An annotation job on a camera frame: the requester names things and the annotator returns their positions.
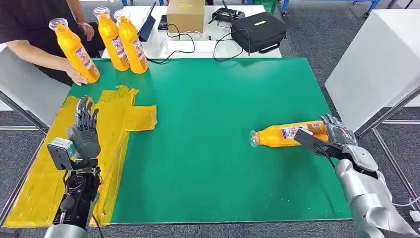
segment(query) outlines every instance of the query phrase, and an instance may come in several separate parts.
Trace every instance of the black shirt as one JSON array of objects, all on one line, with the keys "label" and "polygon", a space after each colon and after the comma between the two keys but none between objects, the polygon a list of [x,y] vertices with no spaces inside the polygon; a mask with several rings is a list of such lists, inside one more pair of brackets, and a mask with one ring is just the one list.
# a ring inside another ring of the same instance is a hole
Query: black shirt
[{"label": "black shirt", "polygon": [[58,17],[67,19],[71,31],[83,35],[66,0],[0,0],[0,43],[28,40],[35,47],[64,57],[55,32],[48,27]]}]

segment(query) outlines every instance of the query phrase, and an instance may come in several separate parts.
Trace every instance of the humanoid robot hand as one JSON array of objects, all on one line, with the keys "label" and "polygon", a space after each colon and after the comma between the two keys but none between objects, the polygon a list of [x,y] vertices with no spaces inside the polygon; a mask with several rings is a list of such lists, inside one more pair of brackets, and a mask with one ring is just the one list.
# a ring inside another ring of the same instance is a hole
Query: humanoid robot hand
[{"label": "humanoid robot hand", "polygon": [[76,105],[76,115],[74,125],[68,129],[68,139],[71,140],[76,148],[76,158],[78,160],[89,160],[96,158],[101,152],[98,142],[98,132],[96,131],[97,115],[99,109],[95,109],[91,114],[92,102],[88,98],[82,97]]},{"label": "humanoid robot hand", "polygon": [[325,124],[328,142],[340,146],[358,145],[354,133],[349,130],[338,118],[327,113],[325,113],[324,116],[320,116],[320,118]]}]

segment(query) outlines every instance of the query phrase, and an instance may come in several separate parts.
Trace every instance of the robotic arm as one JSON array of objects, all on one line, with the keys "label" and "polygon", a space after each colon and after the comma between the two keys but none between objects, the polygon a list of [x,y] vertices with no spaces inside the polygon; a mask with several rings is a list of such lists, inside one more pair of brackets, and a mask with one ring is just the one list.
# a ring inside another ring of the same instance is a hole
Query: robotic arm
[{"label": "robotic arm", "polygon": [[83,97],[76,106],[75,124],[68,130],[69,139],[55,138],[47,145],[55,167],[65,170],[65,192],[54,225],[48,228],[44,238],[87,237],[86,229],[93,216],[101,184],[101,169],[96,159],[101,151],[96,131],[99,110],[91,113],[92,102],[87,104],[87,101],[88,98]]},{"label": "robotic arm", "polygon": [[295,140],[330,162],[339,160],[335,174],[341,182],[358,238],[414,238],[420,237],[400,216],[392,204],[392,195],[383,174],[372,155],[359,147],[356,138],[338,119],[326,115],[329,142],[299,129]]}]

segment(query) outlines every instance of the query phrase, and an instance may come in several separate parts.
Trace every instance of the black bag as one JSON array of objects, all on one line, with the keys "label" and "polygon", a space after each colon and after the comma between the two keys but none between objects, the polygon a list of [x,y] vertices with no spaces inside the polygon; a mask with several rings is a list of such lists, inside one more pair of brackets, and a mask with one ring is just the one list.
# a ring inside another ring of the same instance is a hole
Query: black bag
[{"label": "black bag", "polygon": [[286,38],[286,25],[268,12],[236,20],[230,29],[233,32],[232,39],[248,53],[270,52],[279,48],[280,42]]}]

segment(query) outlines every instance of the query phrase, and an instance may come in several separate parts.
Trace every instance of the person's arm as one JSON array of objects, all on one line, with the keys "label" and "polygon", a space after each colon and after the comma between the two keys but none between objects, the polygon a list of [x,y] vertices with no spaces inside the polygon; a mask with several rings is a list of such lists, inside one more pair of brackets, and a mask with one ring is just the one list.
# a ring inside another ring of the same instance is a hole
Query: person's arm
[{"label": "person's arm", "polygon": [[66,0],[68,6],[71,9],[71,12],[74,15],[74,18],[76,18],[77,22],[86,22],[85,15],[83,14],[82,6],[80,5],[79,0]]},{"label": "person's arm", "polygon": [[19,58],[24,61],[55,70],[65,71],[77,85],[87,84],[85,77],[77,72],[66,58],[51,55],[38,47],[32,46],[27,40],[7,42],[9,47]]},{"label": "person's arm", "polygon": [[67,1],[68,6],[71,9],[71,12],[74,15],[74,18],[76,19],[77,24],[79,25],[79,28],[85,33],[88,41],[90,41],[93,38],[95,31],[93,27],[86,22],[86,18],[85,18],[85,15],[83,14],[80,1],[79,0],[66,0],[66,1]]}]

